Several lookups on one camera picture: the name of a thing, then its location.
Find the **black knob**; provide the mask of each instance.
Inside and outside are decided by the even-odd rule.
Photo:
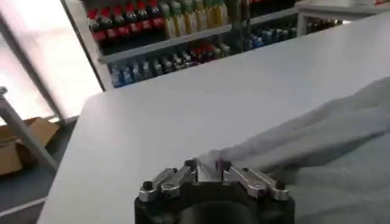
[[[286,189],[286,184],[280,180],[276,181],[275,187],[278,190],[285,190]]]
[[[142,187],[144,188],[144,190],[150,191],[153,189],[153,183],[151,181],[144,181]]]
[[[196,169],[196,160],[195,159],[189,159],[184,162],[184,166],[189,166],[192,171]]]

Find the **bolt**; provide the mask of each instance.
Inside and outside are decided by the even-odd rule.
[[[144,188],[145,191],[150,191],[153,189],[153,183],[151,181],[145,181],[142,184],[142,187]]]

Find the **shelf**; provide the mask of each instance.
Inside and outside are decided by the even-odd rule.
[[[134,48],[134,49],[129,49],[129,50],[126,50],[126,51],[115,53],[115,54],[110,54],[110,55],[106,55],[106,56],[100,56],[99,57],[99,62],[101,62],[103,64],[111,63],[111,62],[122,60],[122,59],[125,59],[125,58],[130,58],[130,57],[134,57],[134,56],[137,56],[137,55],[142,55],[142,54],[146,54],[146,53],[149,53],[149,52],[153,52],[153,51],[157,51],[157,50],[160,50],[160,49],[164,49],[164,48],[167,48],[167,47],[172,47],[172,46],[175,46],[175,45],[178,45],[178,44],[182,44],[182,43],[186,43],[186,42],[189,42],[189,41],[198,40],[198,39],[210,37],[210,36],[213,36],[213,35],[226,33],[226,32],[231,31],[231,29],[232,29],[232,25],[226,25],[226,26],[221,26],[221,27],[217,27],[217,28],[214,28],[214,29],[208,29],[208,30],[204,30],[204,31],[201,31],[201,32],[198,32],[198,33],[193,33],[191,35],[186,35],[186,36],[182,36],[182,37],[178,37],[178,38],[168,39],[168,40],[161,41],[161,42],[158,42],[158,43],[149,44],[149,45],[138,47],[138,48]]]
[[[297,14],[297,13],[298,13],[298,10],[295,7],[290,8],[290,9],[285,9],[285,10],[282,10],[282,11],[279,11],[279,12],[270,13],[270,14],[267,14],[267,15],[251,18],[250,19],[250,25],[265,23],[267,21],[280,19],[280,18],[283,18],[283,17],[286,17],[286,16],[291,16],[293,14]]]

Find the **gray fabric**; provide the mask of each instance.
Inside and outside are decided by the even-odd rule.
[[[272,173],[290,185],[297,223],[390,223],[390,78],[231,148],[199,157]]]

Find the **product display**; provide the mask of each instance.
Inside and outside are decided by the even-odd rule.
[[[257,17],[293,8],[296,0],[251,0],[250,17]]]
[[[310,19],[307,22],[306,34],[325,30],[335,26],[342,25],[342,20],[335,19]]]
[[[151,79],[173,71],[196,66],[227,57],[230,47],[223,43],[199,43],[187,50],[172,52],[151,60],[133,61],[125,65],[112,65],[111,78],[115,88]]]
[[[292,25],[283,28],[267,27],[255,30],[248,39],[246,39],[248,50],[263,47],[266,45],[278,43],[297,36],[297,29]]]
[[[102,55],[108,55],[227,25],[229,17],[224,0],[138,0],[126,11],[122,5],[92,8],[88,20]]]

